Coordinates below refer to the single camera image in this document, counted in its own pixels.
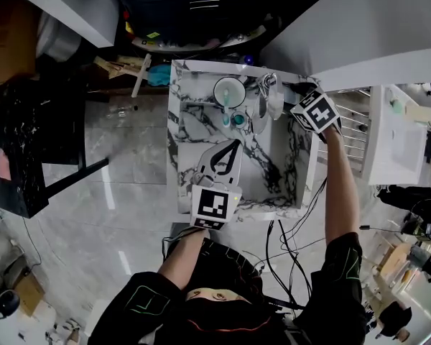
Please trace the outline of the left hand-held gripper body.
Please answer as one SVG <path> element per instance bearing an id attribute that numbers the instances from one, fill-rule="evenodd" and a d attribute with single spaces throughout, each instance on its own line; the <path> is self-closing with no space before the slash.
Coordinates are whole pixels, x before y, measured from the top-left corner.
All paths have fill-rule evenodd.
<path id="1" fill-rule="evenodd" d="M 239 169 L 225 174 L 201 169 L 194 174 L 189 193 L 191 226 L 220 231 L 236 220 L 242 196 L 239 176 Z"/>

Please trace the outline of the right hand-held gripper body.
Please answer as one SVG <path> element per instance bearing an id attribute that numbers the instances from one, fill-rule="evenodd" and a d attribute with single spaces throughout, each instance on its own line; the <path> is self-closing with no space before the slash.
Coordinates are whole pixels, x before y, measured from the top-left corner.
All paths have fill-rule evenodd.
<path id="1" fill-rule="evenodd" d="M 342 135 L 340 114 L 330 97 L 314 83 L 301 84 L 302 94 L 297 93 L 301 99 L 290 110 L 291 115 L 306 131 L 321 135 L 333 127 Z"/>

